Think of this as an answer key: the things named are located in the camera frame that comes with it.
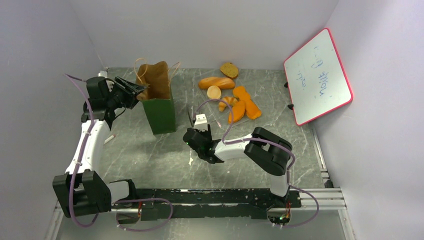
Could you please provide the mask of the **metal tongs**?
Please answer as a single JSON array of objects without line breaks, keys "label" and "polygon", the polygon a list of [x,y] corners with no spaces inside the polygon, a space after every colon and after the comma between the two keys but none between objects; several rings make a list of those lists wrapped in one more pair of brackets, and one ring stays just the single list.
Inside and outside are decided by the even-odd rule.
[{"label": "metal tongs", "polygon": [[186,112],[187,112],[187,115],[188,115],[188,120],[190,122],[191,128],[194,128],[194,125],[195,125],[195,122],[196,122],[196,116],[193,115],[192,110],[193,110],[193,108],[189,107],[189,105],[186,104]]}]

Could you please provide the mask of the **green paper bag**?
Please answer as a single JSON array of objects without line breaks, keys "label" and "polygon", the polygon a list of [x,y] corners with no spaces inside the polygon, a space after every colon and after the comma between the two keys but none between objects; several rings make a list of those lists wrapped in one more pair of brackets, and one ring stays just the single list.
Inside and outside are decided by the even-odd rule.
[{"label": "green paper bag", "polygon": [[167,62],[155,64],[134,63],[135,83],[146,89],[136,97],[143,106],[150,129],[154,135],[174,133],[176,112],[171,81],[179,69],[180,62],[168,66]]}]

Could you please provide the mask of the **striped fake croissant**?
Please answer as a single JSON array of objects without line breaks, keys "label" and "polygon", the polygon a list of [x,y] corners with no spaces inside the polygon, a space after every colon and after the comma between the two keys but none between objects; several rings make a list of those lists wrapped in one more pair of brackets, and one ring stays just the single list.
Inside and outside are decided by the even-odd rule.
[{"label": "striped fake croissant", "polygon": [[224,96],[218,104],[218,110],[223,112],[227,106],[233,107],[238,100],[235,97]]}]

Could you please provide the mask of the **round pale fake bun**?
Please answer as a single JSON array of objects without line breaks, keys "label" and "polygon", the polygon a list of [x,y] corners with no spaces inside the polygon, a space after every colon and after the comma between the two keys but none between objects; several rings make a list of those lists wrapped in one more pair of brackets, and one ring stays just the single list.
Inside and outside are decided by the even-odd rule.
[{"label": "round pale fake bun", "polygon": [[206,95],[209,99],[220,99],[222,97],[222,91],[218,86],[212,85],[207,89]]}]

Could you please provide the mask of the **brown fake bread loaf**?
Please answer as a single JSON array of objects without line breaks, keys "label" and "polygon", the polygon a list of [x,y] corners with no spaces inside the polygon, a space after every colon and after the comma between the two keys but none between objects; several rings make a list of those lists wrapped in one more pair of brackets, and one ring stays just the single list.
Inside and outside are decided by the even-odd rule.
[{"label": "brown fake bread loaf", "polygon": [[228,77],[206,77],[199,81],[198,87],[206,90],[209,87],[216,86],[221,90],[233,89],[236,83]]}]

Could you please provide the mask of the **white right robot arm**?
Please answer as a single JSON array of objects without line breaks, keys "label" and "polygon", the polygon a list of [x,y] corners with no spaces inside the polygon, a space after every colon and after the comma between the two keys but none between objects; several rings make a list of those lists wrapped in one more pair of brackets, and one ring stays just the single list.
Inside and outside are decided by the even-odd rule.
[{"label": "white right robot arm", "polygon": [[251,134],[228,141],[213,140],[211,126],[204,114],[196,116],[182,139],[209,164],[249,158],[270,176],[270,202],[275,207],[282,207],[288,202],[290,168],[296,157],[292,153],[293,146],[287,140],[263,127],[256,127]]}]

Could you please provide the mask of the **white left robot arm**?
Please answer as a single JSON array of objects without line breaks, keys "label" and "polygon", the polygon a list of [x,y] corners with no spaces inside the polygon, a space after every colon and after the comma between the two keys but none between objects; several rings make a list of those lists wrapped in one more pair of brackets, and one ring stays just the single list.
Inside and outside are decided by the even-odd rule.
[{"label": "white left robot arm", "polygon": [[77,217],[110,212],[120,202],[126,208],[139,200],[130,179],[110,183],[98,174],[105,141],[110,136],[116,110],[131,110],[139,102],[138,95],[146,86],[121,77],[110,79],[95,76],[84,80],[86,90],[78,85],[79,78],[66,75],[84,98],[81,115],[81,135],[75,154],[64,174],[54,177],[52,187],[65,217]]}]

